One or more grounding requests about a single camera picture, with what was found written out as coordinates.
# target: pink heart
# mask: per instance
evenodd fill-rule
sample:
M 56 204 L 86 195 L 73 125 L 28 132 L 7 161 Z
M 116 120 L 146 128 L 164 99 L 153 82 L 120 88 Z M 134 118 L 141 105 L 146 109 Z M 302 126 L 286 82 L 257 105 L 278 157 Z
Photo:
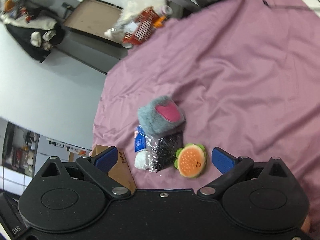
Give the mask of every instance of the pink heart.
M 178 107 L 173 101 L 168 102 L 166 106 L 156 106 L 155 108 L 157 113 L 169 122 L 178 122 L 181 119 Z

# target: metal screw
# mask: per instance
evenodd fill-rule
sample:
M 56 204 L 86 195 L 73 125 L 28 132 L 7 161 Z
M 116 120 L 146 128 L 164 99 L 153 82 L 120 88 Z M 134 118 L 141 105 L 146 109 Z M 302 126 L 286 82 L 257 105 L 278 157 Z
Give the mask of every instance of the metal screw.
M 216 193 L 216 190 L 213 187 L 203 187 L 200 189 L 202 195 L 212 195 Z
M 169 193 L 162 192 L 160 193 L 160 197 L 169 197 Z
M 128 192 L 126 187 L 115 187 L 112 189 L 112 193 L 115 195 L 124 195 Z

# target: bed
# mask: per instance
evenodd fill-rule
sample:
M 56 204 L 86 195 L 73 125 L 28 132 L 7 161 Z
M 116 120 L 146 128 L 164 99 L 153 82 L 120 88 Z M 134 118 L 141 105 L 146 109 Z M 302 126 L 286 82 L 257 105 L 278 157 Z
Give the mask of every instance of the bed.
M 306 6 L 302 0 L 266 0 Z M 216 146 L 255 161 L 281 157 L 307 193 L 312 230 L 320 224 L 320 19 L 226 0 L 172 19 L 130 51 L 105 81 L 94 144 L 125 151 L 138 188 L 193 188 L 220 176 L 209 162 L 197 179 L 174 168 L 134 167 L 137 109 L 170 95 L 186 115 L 184 143 Z

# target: blue gripper pad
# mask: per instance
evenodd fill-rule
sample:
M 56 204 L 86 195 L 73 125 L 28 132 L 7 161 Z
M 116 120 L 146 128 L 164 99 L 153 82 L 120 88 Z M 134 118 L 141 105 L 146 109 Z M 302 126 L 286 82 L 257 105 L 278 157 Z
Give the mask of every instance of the blue gripper pad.
M 214 166 L 222 173 L 225 174 L 236 166 L 239 161 L 236 157 L 227 153 L 219 147 L 212 150 L 211 160 Z
M 114 146 L 105 149 L 102 153 L 91 159 L 91 163 L 99 170 L 107 173 L 118 161 L 118 149 Z

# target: stuffed animal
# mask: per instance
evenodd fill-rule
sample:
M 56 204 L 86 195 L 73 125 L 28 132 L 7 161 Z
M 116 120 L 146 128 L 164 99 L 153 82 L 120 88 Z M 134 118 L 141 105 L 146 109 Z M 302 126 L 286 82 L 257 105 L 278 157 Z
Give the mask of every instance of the stuffed animal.
M 201 144 L 186 144 L 183 149 L 177 150 L 176 157 L 174 166 L 182 176 L 187 178 L 198 177 L 203 172 L 207 161 L 205 148 Z
M 182 112 L 169 96 L 156 98 L 139 108 L 138 119 L 147 135 L 165 133 L 185 121 Z

